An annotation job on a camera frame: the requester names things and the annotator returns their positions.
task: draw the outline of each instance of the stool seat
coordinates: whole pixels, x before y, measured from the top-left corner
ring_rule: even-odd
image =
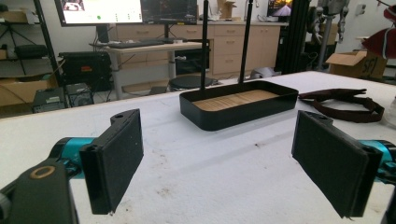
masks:
[[[214,79],[206,77],[205,86],[208,87],[213,84]],[[189,90],[201,87],[201,77],[199,76],[181,76],[169,80],[169,87],[171,91]]]

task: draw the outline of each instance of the white wall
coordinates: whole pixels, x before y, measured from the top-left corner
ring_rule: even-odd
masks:
[[[204,0],[198,0],[200,14],[203,13]],[[318,0],[313,0],[311,6],[315,6]],[[390,4],[395,4],[394,0],[388,0]],[[33,1],[28,0],[0,0],[0,3],[5,3],[8,7],[28,7],[34,9]],[[236,7],[233,9],[233,17],[244,17],[246,1],[235,1]],[[268,0],[257,0],[259,7],[256,7],[256,0],[253,0],[253,14],[252,19],[257,20],[257,15],[266,15]],[[356,6],[359,3],[366,4],[366,13],[355,16]],[[209,0],[212,12],[216,13],[218,6],[217,0]],[[94,27],[62,27],[54,0],[41,0],[41,6],[44,11],[44,16],[49,29],[52,46],[55,55],[59,52],[68,51],[88,51],[92,50],[89,46],[95,38]],[[356,40],[356,36],[372,35],[377,31],[388,28],[391,22],[383,17],[385,6],[377,6],[375,0],[351,0],[349,4],[349,14],[346,17],[346,32],[344,43],[337,46],[336,51],[352,51],[353,49],[361,48],[360,42]]]

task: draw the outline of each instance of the white table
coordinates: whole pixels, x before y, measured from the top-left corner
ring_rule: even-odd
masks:
[[[112,75],[114,79],[114,88],[117,99],[123,99],[122,86],[138,84],[144,81],[152,81],[163,77],[176,77],[175,51],[183,49],[198,49],[201,43],[187,42],[178,44],[165,44],[133,49],[111,49],[106,48],[111,60]],[[147,67],[136,67],[130,69],[120,69],[121,55],[134,55],[152,52],[168,52],[168,64],[151,65]]]
[[[394,86],[318,72],[265,80],[300,92],[366,88],[385,108],[396,94]],[[0,188],[46,159],[61,138],[98,136],[111,116],[140,108],[145,156],[116,214],[92,215],[85,181],[71,180],[81,223],[380,223],[393,186],[374,183],[364,217],[341,219],[292,158],[297,111],[312,107],[297,102],[290,111],[205,132],[180,114],[178,95],[0,119]],[[356,139],[396,142],[383,122],[333,125]]]

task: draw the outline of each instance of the computer monitor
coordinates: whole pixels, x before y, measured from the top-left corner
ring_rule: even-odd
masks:
[[[268,0],[267,17],[278,17],[278,21],[288,21],[292,0]]]
[[[141,4],[144,23],[197,23],[197,0],[141,0]]]
[[[62,26],[96,26],[101,42],[108,42],[110,23],[143,22],[140,0],[55,0],[55,6]]]

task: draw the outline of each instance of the floor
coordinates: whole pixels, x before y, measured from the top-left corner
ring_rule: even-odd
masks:
[[[396,67],[387,67],[384,72],[384,78],[381,80],[382,82],[391,84],[391,85],[396,85]],[[149,91],[141,91],[141,92],[135,92],[131,93],[129,98],[135,98],[135,97],[143,97],[149,95]],[[114,90],[111,91],[99,91],[95,92],[93,94],[93,101],[96,105],[98,104],[103,104],[106,102],[111,102],[111,101],[116,101],[116,93]],[[21,115],[27,115],[31,114],[31,110],[26,110],[26,106],[21,112],[15,112],[15,111],[8,111],[8,110],[2,110],[2,107],[0,107],[0,119],[4,118],[10,118],[10,117],[15,117],[15,116],[21,116]]]

